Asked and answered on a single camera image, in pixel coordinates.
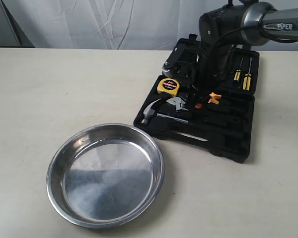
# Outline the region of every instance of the tape measure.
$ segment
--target tape measure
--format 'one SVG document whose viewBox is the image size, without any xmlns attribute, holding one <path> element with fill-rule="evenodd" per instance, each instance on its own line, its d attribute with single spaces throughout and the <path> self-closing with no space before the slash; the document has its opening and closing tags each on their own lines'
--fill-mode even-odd
<svg viewBox="0 0 298 238">
<path fill-rule="evenodd" d="M 180 88 L 180 84 L 178 81 L 172 79 L 172 78 L 165 78 L 160 81 L 158 87 L 157 87 L 157 92 L 158 93 L 168 93 L 171 95 L 171 97 L 176 97 L 178 94 Z"/>
</svg>

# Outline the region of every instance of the white curtain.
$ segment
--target white curtain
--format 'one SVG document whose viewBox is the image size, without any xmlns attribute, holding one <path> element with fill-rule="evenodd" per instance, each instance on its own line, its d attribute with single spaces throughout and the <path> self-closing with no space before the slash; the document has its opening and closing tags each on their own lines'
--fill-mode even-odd
<svg viewBox="0 0 298 238">
<path fill-rule="evenodd" d="M 170 50 L 198 34 L 199 17 L 227 0 L 3 0 L 38 48 Z M 268 0 L 277 9 L 298 0 Z M 298 50 L 269 43 L 256 50 Z"/>
</svg>

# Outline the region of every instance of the white table surface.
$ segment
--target white table surface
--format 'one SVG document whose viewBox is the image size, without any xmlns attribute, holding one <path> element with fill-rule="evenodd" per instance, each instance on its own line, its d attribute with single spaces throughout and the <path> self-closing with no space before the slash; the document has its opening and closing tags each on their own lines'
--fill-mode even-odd
<svg viewBox="0 0 298 238">
<path fill-rule="evenodd" d="M 91 231 L 54 211 L 56 150 L 89 126 L 132 124 L 169 53 L 0 49 L 0 238 L 298 238 L 298 52 L 261 52 L 245 164 L 157 140 L 164 184 L 134 221 Z"/>
</svg>

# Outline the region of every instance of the metal pan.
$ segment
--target metal pan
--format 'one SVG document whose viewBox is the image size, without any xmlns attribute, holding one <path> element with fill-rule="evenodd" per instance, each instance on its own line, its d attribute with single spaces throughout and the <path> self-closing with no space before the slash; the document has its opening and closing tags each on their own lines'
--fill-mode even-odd
<svg viewBox="0 0 298 238">
<path fill-rule="evenodd" d="M 69 222 L 124 224 L 146 210 L 163 181 L 162 153 L 145 132 L 124 124 L 90 127 L 70 138 L 47 172 L 48 197 Z"/>
</svg>

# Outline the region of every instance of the black plastic tool case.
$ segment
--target black plastic tool case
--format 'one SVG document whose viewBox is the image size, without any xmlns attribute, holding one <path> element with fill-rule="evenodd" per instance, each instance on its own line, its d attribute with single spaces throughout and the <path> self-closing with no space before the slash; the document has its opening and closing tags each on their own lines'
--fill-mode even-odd
<svg viewBox="0 0 298 238">
<path fill-rule="evenodd" d="M 180 39 L 172 54 L 182 54 L 177 63 L 172 62 L 172 78 L 180 83 L 178 96 L 183 99 L 189 93 L 188 87 L 192 77 L 195 76 L 194 61 L 196 61 L 199 41 L 194 37 Z M 234 75 L 240 67 L 241 59 L 244 57 L 241 66 L 241 78 L 234 82 Z M 250 58 L 251 65 L 251 86 L 250 90 L 242 89 L 245 75 L 248 73 Z M 259 67 L 259 53 L 250 50 L 235 49 L 229 55 L 228 67 L 225 77 L 213 91 L 222 95 L 220 104 L 208 103 L 201 109 L 190 109 L 189 112 L 176 112 L 175 107 L 168 103 L 162 104 L 156 112 L 171 117 L 181 118 L 187 123 L 165 117 L 153 117 L 147 126 L 140 122 L 144 118 L 144 109 L 160 95 L 157 93 L 159 82 L 167 78 L 160 75 L 155 81 L 144 104 L 134 120 L 134 126 L 146 131 L 148 134 L 159 139 L 175 139 L 192 145 L 207 148 L 208 151 L 217 156 L 230 158 L 238 163 L 243 163 L 249 156 L 252 121 L 254 111 L 254 97 L 256 91 L 257 75 Z"/>
</svg>

